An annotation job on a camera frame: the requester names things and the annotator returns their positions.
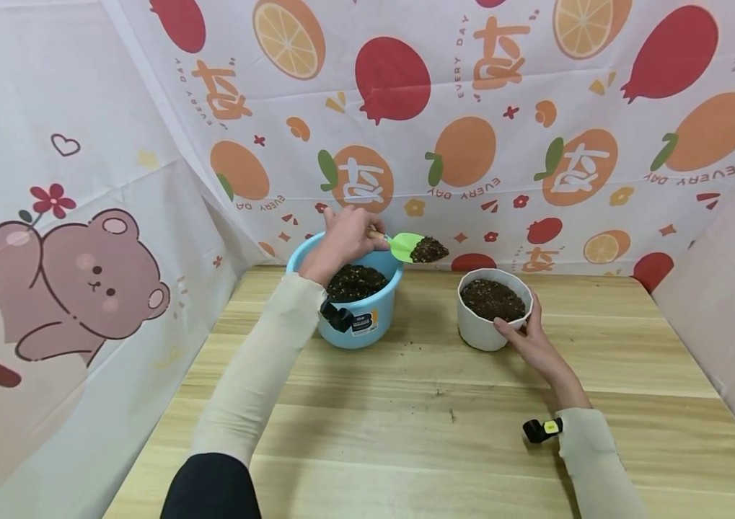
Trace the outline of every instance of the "white flower pot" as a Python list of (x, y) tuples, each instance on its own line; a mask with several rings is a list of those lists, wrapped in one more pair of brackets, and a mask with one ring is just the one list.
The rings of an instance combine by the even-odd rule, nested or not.
[(503, 283), (508, 288), (514, 290), (514, 293), (526, 305), (526, 315), (509, 324), (514, 329), (519, 329), (532, 313), (534, 301), (532, 300), (532, 292), (516, 275), (509, 274), (499, 270), (498, 268), (480, 268), (469, 272), (461, 280), (457, 286), (457, 324), (459, 326), (459, 335), (469, 346), (482, 351), (497, 351), (503, 348), (508, 342), (494, 323), (483, 319), (476, 313), (473, 313), (469, 307), (462, 302), (460, 293), (463, 288), (475, 279), (489, 279), (497, 283)]

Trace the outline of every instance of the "blue bucket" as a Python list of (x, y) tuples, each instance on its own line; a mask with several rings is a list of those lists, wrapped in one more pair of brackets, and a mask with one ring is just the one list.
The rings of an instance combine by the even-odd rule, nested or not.
[[(286, 263), (287, 272), (296, 272), (301, 267), (301, 262), (310, 251), (315, 248), (323, 233), (314, 235), (311, 239), (303, 242)], [(371, 252), (360, 260), (351, 262), (353, 265), (364, 265), (373, 267), (389, 279), (389, 283), (378, 293), (367, 299), (353, 301), (351, 303), (333, 303), (335, 307), (346, 308), (355, 316), (353, 326), (346, 332), (339, 332), (330, 326), (324, 318), (318, 322), (318, 332), (331, 345), (345, 350), (357, 350), (365, 348), (382, 338), (390, 321), (393, 319), (393, 302), (396, 297), (396, 287), (402, 279), (402, 263), (393, 257), (389, 251)]]

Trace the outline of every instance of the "red pomegranate illustration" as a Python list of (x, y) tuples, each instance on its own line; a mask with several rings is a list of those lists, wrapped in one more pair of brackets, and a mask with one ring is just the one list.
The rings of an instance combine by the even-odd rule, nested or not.
[(150, 0), (171, 41), (186, 53), (196, 54), (206, 44), (206, 22), (196, 0)]
[(475, 271), (478, 268), (497, 268), (495, 262), (490, 256), (480, 254), (479, 252), (469, 252), (454, 258), (451, 262), (451, 270), (454, 272)]
[(632, 277), (638, 280), (647, 294), (652, 294), (661, 280), (673, 270), (673, 258), (663, 252), (651, 252), (642, 257), (632, 269)]
[(560, 222), (558, 218), (543, 218), (528, 226), (526, 239), (534, 245), (548, 244), (549, 241), (556, 239), (562, 230), (563, 222)]
[(669, 13), (638, 51), (624, 99), (663, 99), (693, 85), (716, 53), (719, 31), (710, 12), (681, 6)]
[(356, 56), (356, 86), (367, 119), (409, 120), (431, 98), (431, 75), (410, 45), (390, 37), (373, 38)]

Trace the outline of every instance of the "soil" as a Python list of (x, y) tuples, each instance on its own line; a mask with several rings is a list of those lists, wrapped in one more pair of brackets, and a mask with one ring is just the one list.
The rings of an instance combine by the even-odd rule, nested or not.
[(334, 303), (351, 303), (367, 299), (388, 284), (384, 274), (373, 267), (345, 265), (327, 287), (327, 297)]
[(475, 279), (460, 291), (459, 296), (469, 310), (486, 321), (494, 321), (494, 317), (516, 321), (526, 315), (526, 304), (503, 283)]
[(447, 257), (448, 254), (448, 249), (443, 244), (431, 236), (425, 236), (410, 252), (410, 258), (414, 263), (433, 263)]

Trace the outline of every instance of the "heart outline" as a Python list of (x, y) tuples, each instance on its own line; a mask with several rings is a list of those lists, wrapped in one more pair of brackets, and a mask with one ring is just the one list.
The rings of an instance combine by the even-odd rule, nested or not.
[[(62, 144), (74, 144), (76, 148), (73, 149), (73, 151), (61, 151), (61, 148), (59, 148), (59, 144), (56, 143), (56, 140), (61, 140)], [(65, 136), (62, 136), (61, 133), (54, 133), (53, 135), (51, 135), (50, 143), (62, 157), (70, 157), (71, 155), (77, 154), (82, 151), (81, 143), (79, 143), (77, 140), (74, 140), (74, 138), (67, 138)]]

